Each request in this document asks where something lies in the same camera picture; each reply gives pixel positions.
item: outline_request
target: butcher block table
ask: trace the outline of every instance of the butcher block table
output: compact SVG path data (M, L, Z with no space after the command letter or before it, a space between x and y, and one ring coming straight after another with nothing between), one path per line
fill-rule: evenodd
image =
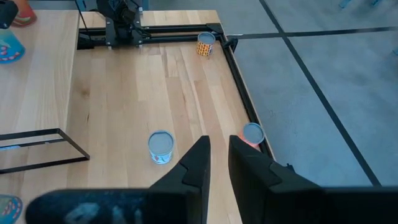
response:
M17 62L0 64L0 174L89 158L68 135L79 13L36 14L38 20L32 26L11 28L27 49L25 55ZM23 147L62 141L72 144L83 157L46 158L28 164L11 162L21 150L26 151ZM28 154L45 157L40 149L32 148Z
M88 27L105 27L97 12L83 17ZM216 11L144 11L141 22L159 26L220 20ZM182 42L78 50L68 130L90 153L90 161L0 175L5 186L1 193L28 203L61 188L149 187L202 135L209 135L208 223L241 223L229 179L228 142L229 135L249 122L248 116L219 42L209 57L195 48L195 42ZM166 165L155 164L147 146L150 134L159 129L168 130L176 141Z

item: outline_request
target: blue cup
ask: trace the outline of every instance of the blue cup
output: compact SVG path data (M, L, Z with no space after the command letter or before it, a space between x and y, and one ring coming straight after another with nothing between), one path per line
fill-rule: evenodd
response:
M18 61L25 54L25 47L9 29L0 29L0 64Z

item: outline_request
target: metal can lid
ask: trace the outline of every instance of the metal can lid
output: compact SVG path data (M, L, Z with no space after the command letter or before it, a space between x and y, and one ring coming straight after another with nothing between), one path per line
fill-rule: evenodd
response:
M202 32L198 35L198 40L204 44L214 44L216 37L209 32Z
M253 144L260 144L266 137L262 127L256 123L246 124L243 127L243 136L247 141Z
M148 139L149 150L157 155L168 154L174 147L174 138L166 130L155 131Z

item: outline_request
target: tin can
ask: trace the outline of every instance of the tin can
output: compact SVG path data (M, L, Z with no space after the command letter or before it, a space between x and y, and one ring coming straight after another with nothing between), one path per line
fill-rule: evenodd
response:
M247 123L240 132L239 137L251 147L258 147L266 138L266 135L259 124Z
M18 15L12 22L14 27L27 27L32 25L36 20L36 14L32 10L27 0L13 0L18 6Z
M198 35L197 52L202 56L209 56L213 50L216 37L209 32L202 32Z
M166 130L158 130L149 136L148 147L150 157L156 164L170 162L174 150L174 138Z
M9 29L0 29L0 63L18 61L25 54L25 47Z

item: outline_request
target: orange patterned can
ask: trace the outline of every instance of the orange patterned can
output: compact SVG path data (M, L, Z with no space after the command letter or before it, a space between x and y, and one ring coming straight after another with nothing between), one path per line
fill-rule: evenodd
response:
M266 138L266 134L259 124L248 123L243 127L239 137L251 147L258 147Z
M202 32L198 35L197 52L202 56L209 56L213 50L216 37L209 32Z

